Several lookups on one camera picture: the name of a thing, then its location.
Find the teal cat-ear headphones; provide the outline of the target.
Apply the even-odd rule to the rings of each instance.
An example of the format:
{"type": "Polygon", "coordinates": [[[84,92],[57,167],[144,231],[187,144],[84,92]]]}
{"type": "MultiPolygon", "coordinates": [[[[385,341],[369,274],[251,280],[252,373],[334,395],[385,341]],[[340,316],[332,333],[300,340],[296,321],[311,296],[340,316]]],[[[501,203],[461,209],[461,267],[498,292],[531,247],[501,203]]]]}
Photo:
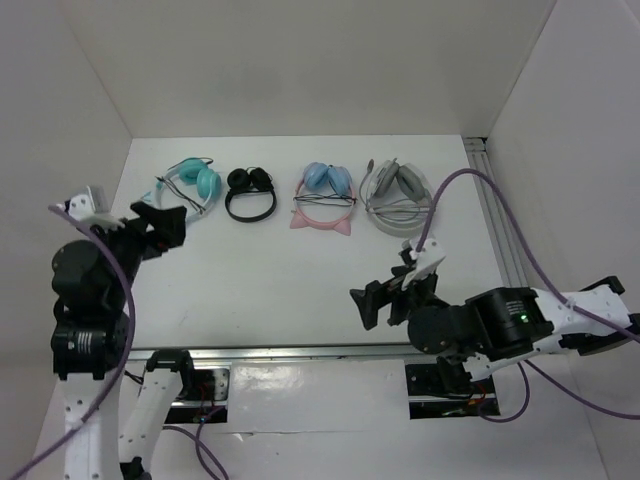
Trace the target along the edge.
{"type": "Polygon", "coordinates": [[[162,194],[168,190],[191,208],[186,214],[187,226],[201,220],[213,208],[222,191],[221,177],[211,167],[212,163],[213,159],[209,157],[189,157],[178,162],[155,178],[153,187],[142,195],[141,200],[162,209],[162,194]],[[193,187],[198,199],[185,194],[178,182],[193,187]]]}

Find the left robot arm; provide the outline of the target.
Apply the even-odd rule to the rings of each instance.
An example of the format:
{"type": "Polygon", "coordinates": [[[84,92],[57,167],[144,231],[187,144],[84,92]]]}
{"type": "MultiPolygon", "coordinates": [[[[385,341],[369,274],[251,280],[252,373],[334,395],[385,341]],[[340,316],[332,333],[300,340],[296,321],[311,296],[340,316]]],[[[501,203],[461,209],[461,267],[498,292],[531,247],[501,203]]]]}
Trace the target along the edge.
{"type": "Polygon", "coordinates": [[[119,396],[136,327],[132,285],[141,263],[183,245],[186,210],[132,204],[132,219],[93,212],[60,216],[85,234],[52,260],[56,326],[53,372],[65,400],[67,479],[148,479],[155,446],[175,399],[196,390],[190,353],[160,349],[147,360],[134,409],[119,424],[119,396]]]}

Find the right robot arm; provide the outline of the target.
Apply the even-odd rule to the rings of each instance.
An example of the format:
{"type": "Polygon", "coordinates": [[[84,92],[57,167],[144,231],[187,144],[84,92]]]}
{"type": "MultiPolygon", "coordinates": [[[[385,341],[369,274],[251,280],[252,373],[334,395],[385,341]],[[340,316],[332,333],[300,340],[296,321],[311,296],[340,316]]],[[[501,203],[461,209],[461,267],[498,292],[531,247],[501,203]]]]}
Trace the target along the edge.
{"type": "Polygon", "coordinates": [[[569,351],[593,355],[639,333],[639,317],[622,301],[624,288],[615,276],[564,300],[545,290],[499,287],[454,305],[437,296],[437,274],[403,286],[408,268],[392,272],[386,282],[374,280],[349,294],[365,329],[376,327],[380,310],[388,307],[388,324],[406,324],[410,344],[434,357],[434,365],[416,376],[419,394],[466,395],[514,363],[569,351]]]}

